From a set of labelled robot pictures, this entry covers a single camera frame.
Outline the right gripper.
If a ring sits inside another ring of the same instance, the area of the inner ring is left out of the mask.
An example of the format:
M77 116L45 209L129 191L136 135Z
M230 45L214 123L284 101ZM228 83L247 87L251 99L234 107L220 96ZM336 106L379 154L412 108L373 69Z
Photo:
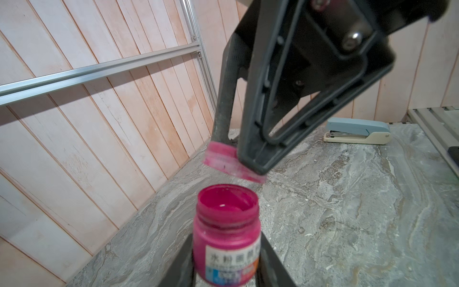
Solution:
M235 30L248 48L246 101L347 104L393 68L389 35L448 1L253 1Z

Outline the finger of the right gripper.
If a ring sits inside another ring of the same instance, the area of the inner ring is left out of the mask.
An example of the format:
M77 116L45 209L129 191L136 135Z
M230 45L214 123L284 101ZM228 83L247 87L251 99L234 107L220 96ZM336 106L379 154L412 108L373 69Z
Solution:
M236 33L232 34L222 57L221 79L215 110L212 141L236 145L238 138L230 139L230 123L238 79L247 80L251 62L251 48Z
M237 146L239 161L265 175L308 134L349 103L315 104L315 98L312 93L297 104L249 104L245 97Z

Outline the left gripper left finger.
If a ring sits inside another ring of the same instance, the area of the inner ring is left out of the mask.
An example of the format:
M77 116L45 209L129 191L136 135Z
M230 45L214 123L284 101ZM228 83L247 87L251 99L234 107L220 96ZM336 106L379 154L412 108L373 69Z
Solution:
M195 285L192 234L189 234L158 287L195 287Z

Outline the magenta paint jar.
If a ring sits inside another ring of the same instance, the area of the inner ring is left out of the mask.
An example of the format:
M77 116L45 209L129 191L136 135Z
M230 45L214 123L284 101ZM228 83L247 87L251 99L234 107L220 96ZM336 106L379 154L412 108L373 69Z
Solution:
M254 276L261 249L259 200L252 190L211 185L197 196L193 222L194 268L216 287L239 287Z

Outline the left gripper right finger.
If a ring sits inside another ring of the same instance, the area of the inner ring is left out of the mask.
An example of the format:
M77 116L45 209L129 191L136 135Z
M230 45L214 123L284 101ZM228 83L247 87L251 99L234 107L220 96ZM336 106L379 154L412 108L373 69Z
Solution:
M296 287L264 233L261 233L258 287Z

